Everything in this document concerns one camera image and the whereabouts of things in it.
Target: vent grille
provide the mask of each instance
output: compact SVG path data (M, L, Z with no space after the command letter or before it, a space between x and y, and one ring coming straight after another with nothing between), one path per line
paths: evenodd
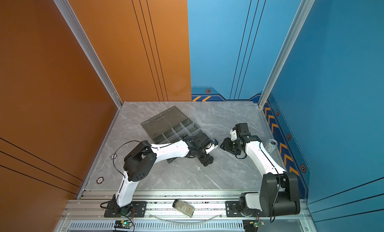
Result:
M135 232L140 231L244 231L242 220L214 220L207 223L194 223L187 220L180 223L158 220L135 221ZM113 231L114 220L72 220L69 232L76 231Z
M70 224L70 229L113 229L114 222L98 222L92 220L73 220Z

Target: black cable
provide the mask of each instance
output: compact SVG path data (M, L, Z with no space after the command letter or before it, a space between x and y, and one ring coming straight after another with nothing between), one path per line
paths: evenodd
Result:
M244 156L243 158L238 158L237 155L235 154L235 157L236 157L237 159L245 159L247 156L248 156L247 153L245 153L245 156Z
M103 204L107 204L109 201L103 202L100 204L100 208L102 209L108 209L107 207L103 206Z
M115 158L116 158L116 153L118 152L118 150L121 148L121 147L123 147L123 145L126 145L126 144L128 144L128 143L131 143L131 142L139 142L139 143L141 143L141 141L137 141L137 140L131 140L131 141L128 141L128 142L126 142L126 143L123 143L116 151L115 151L115 153L113 153L113 159L112 159L112 163L113 163L113 167L115 167L115 169L124 177L124 179L125 179L125 175L122 173L122 172L120 172L119 170L118 170L118 168L116 168L116 165L115 165Z
M275 202L276 202L276 199L277 199L277 195L279 194L279 190L280 190L280 174L279 172L277 171L276 167L273 165L273 163L269 160L269 158L265 155L265 153L263 152L262 150L262 142L260 141L260 144L259 144L259 148L261 150L261 152L264 154L264 156L266 157L266 159L271 163L271 165L273 166L273 168L276 170L276 173L277 173L277 176L279 177L279 186L277 188L277 193L276 193L276 197L275 197L275 200L273 201L273 204L272 204L272 214L273 214L273 210L275 208ZM273 220L272 220L272 216L269 218L269 222L272 224L274 221L275 221L275 218L276 216L273 217Z

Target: black line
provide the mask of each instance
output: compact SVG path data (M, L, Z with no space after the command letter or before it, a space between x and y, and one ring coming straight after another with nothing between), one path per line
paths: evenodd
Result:
M147 53L147 48L145 47L145 43L144 43L143 34L141 33L141 28L140 28L140 24L139 24L139 19L137 18L137 14L136 14L135 5L133 4L133 0L131 0L131 1L132 1L133 10L135 11L136 20L137 20L137 25L139 26L139 30L140 30L140 34L141 34L141 39L142 39L142 41L143 41L143 45L144 45L144 49L145 49L145 53L146 53L146 55L147 55L147 59L148 59L149 68L151 69L152 78L153 78L153 83L155 84L155 89L156 89L156 93L157 93L157 98L158 98L158 99L159 99L159 101L160 101L159 93L157 92L157 87L156 87L155 77L153 76L153 72L152 72L151 63L149 62L149 57L148 57L148 53Z
M252 21L252 26L251 26L251 32L249 32L249 37L248 37L247 47L245 48L245 53L244 53L243 63L242 63L242 65L241 65L240 74L239 74L239 80L237 81L236 91L235 91L235 95L234 95L233 98L236 98L237 88L238 88L238 86L239 86L240 77L241 77L241 71L243 70L243 65L244 65L244 61L245 61L245 56L247 55L249 39L251 38L252 28L253 28L253 23L255 22L255 17L256 17L257 8L258 8L258 6L259 6L259 1L260 1L260 0L257 0L257 5L256 5L256 10L255 10L255 15L253 16L253 21Z
M146 1L147 1L147 8L148 8L148 13L149 13L149 19L151 20L151 26L152 26L152 32L153 32L153 38L155 39L155 45L156 45L157 56L159 57L160 71L161 71L161 76L163 77L164 90L166 91L166 97L167 97L167 101L168 101L167 87L166 87L166 82L164 81L164 75L163 75L163 69L162 69L162 67L161 67L161 61L160 61L159 50L157 49L157 42L156 42L156 37L155 37L155 31L154 31L154 29L153 29L151 13L149 12L148 0L146 0Z
M346 204L352 204L354 202L359 202L359 201L363 201L363 200L366 200L366 199L371 199L371 198L382 196L382 195L384 195L384 193L383 194L378 194L378 195L375 195L375 196L371 196L371 197L367 197L367 198L364 198L364 199L359 199L357 201L348 202L348 203L341 204L341 205L338 205L338 206L333 206L333 207L330 207L330 208L327 208L327 209L333 209L333 208L336 208L336 207L339 207L339 206L345 206ZM318 210L318 211L315 211L315 212L311 212L311 214L317 213L317 212L320 212L320 211L324 211L324 210L327 210L327 209L322 209L322 210Z
M239 56L238 56L238 58L237 58L236 69L235 69L235 75L233 76L233 82L232 82L231 94L229 95L229 99L231 99L231 96L232 96L233 84L235 83L235 77L236 77L237 65L238 65L238 63L239 63L241 47L243 46L243 40L244 40L244 34L245 34L245 28L247 27L247 21L248 21L248 16L249 16L249 10L251 9L251 4L252 4L252 0L251 0L251 2L249 2L249 8L248 8L247 19L246 19L246 21L245 21L244 32L243 32L243 38L241 39L240 51L239 51Z
M384 177L381 177L381 178L378 178L378 179L372 180L372 181L370 181L370 182L367 182L367 183L365 183L365 184L361 184L361 185L359 185L359 186L356 186L356 187L353 187L353 188L347 189L347 190L345 190L345 191L341 191L341 192L339 192L339 193L337 193L337 194L333 194L333 195L331 195L331 196L327 196L327 197L325 197L325 198L322 198L322 199L319 199L319 200L317 200L317 201L313 201L313 202L310 202L310 203L308 203L308 204L313 204L313 203L315 203L315 202L318 202L318 201L322 201L322 200L324 200L324 199L328 199L329 197L332 197L332 196L335 196L335 195L338 195L338 194L341 194L341 193L344 193L344 192L347 192L347 191L350 191L350 190L356 189L356 188L358 188L358 187L361 187L361 186L364 186L364 185L370 184L370 183L372 183L372 182L375 182L375 181L378 181L378 180L381 180L381 179L384 179Z
M49 165L51 165L51 166L53 166L53 167L55 167L55 168L57 168L57 169L59 169L59 170L61 170L61 171L63 171L63 172L66 172L65 170L62 170L62 169L60 169L59 167L54 166L53 164L51 164L51 163L45 161L44 159L41 159L41 158L37 157L36 155L34 155L34 154L32 154L32 153L29 153L29 152L26 151L25 149L22 149L22 148L20 148L19 146L15 145L15 144L12 144L11 142L9 142L9 141L7 141L7 140L5 140L5 139L3 139L3 138L0 138L0 139L2 139L3 141L5 141L5 142L7 142L7 143L9 143L9 144L11 144L11 145L13 145L13 146L15 146L16 148L21 149L22 151L24 151L24 152L26 152L26 153L28 153L28 154L30 154L30 155L32 155L32 156L38 158L39 160L42 160L42 161L46 162L47 164L49 164ZM70 174L70 173L68 173L68 172L66 172L66 173L69 174L69 175L71 175L71 176L73 176L73 177L75 177L76 179L79 179L79 180L81 180L81 181L84 181L84 180L82 180L82 179L80 179L80 178L74 176L73 174Z
M144 19L145 29L147 30L147 36L148 36L149 47L151 47L153 63L155 64L155 69L156 69L156 74L157 74L157 80L159 81L159 86L160 86L161 96L163 97L163 101L165 101L165 99L164 99L164 95L163 95L163 89L161 88L161 83L160 83L159 73L157 72L157 66L156 66L155 56L153 55L153 50L152 50L152 45L151 45L151 39L149 38L149 33L148 33L147 23L145 22L145 17L144 17L144 12L143 12L143 7L141 6L141 1L140 1L140 0L139 0L139 3L140 3L140 8L141 8L141 13L143 14L143 19Z
M25 176L27 176L27 177L30 177L30 178L32 178L32 179L36 179L36 178L34 178L34 177L31 177L31 176L29 176L29 175L23 174L22 172L18 172L18 171L16 171L16 170L13 170L13 169L10 169L10 168L8 168L8 167L5 167L5 166L3 166L3 165L1 165L1 164L0 164L0 166L1 166L1 167L3 167L3 168L6 168L6 169L12 170L13 172L16 172L16 173L19 173L19 174L25 175ZM56 187L56 188L58 188L58 189L62 189L62 190L64 190L64 191L67 191L66 189L63 189L63 188L57 187L57 186L55 186L55 185L53 185L53 184L50 184L50 183L44 182L44 181L42 181L42 180L39 180L39 179L36 179L36 180L37 180L37 181L40 181L40 182L43 182L43 183L45 183L45 184L49 184L49 185L51 185L51 186L53 186L53 187Z
M1 150L0 150L0 152L3 153L3 154L8 155L9 157L12 157L12 158L14 158L14 159L17 159L18 161L21 161L21 162L23 162L23 163L25 163L25 164L27 164L27 165L30 165L30 166L32 166L32 167L38 169L38 170L41 170L42 172L46 172L45 170L42 170L42 169L40 169L40 168L37 168L36 166L33 166L33 165L31 165L31 164L29 164L29 163L27 163L27 162L25 162L25 161L22 161L21 159L18 159L18 158L16 158L16 157L13 157L12 155L9 155L9 154L7 154L7 153L5 153L5 152L2 152ZM51 174L51 173L49 173L49 172L46 172L46 173L47 173L47 174L50 174L51 176L54 176L54 177L56 177L56 178L58 178L58 179L61 179L61 180L65 181L65 182L68 182L68 183L70 183L70 184L73 184L73 183L71 183L71 182L69 182L69 181L66 181L65 179L62 179L62 178L60 178L60 177L58 177L58 176L55 176L55 175L53 175L53 174Z
M257 25L257 30L256 30L255 38L253 39L253 44L252 44L252 48L251 48L251 53L249 54L247 67L245 68L244 77L243 77L243 82L241 83L241 88L240 88L239 96L237 97L237 99L240 98L241 89L243 88L243 83L244 83L244 79L245 79L245 74L247 73L247 69L248 69L248 65L249 65L249 60L251 59L253 46L255 45L255 40L256 40L257 32L258 32L258 30L259 30L260 21L262 20L262 16L263 16L263 11L264 11L264 7L265 7L265 3L266 3L266 0L264 1L264 6L263 6L262 14L260 15L259 24Z
M326 221L326 220L340 219L340 218L349 217L349 216L353 216L353 215L368 214L368 213L377 212L377 211L382 211L382 210L384 210L384 209L377 209L377 210L371 210L371 211L362 212L362 213L357 213L357 214L344 215L344 216L340 216L340 217L336 217L336 218L330 218L330 219L318 220L318 221L314 221L314 222L316 223L316 222L321 222L321 221Z

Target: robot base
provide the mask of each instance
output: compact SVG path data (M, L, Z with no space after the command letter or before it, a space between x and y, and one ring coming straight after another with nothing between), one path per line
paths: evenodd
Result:
M256 213L258 212L258 210L254 210L254 212L249 215L249 216L246 216L244 215L242 212L241 212L241 206L240 206L240 202L239 201L226 201L225 202L225 205L227 207L227 217L257 217Z
M147 209L146 201L132 201L130 204L118 208L116 212L116 206L114 205L116 200L108 201L108 205L105 209L104 217L105 218L117 218L117 217L132 217L133 210L135 211L136 218L143 218L145 211Z

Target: red wire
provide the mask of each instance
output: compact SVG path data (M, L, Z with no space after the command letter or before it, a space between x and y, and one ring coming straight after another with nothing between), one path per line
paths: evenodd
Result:
M133 219L135 217L135 208L133 208L133 210L131 210L131 211L133 211L133 215L131 217L131 219Z

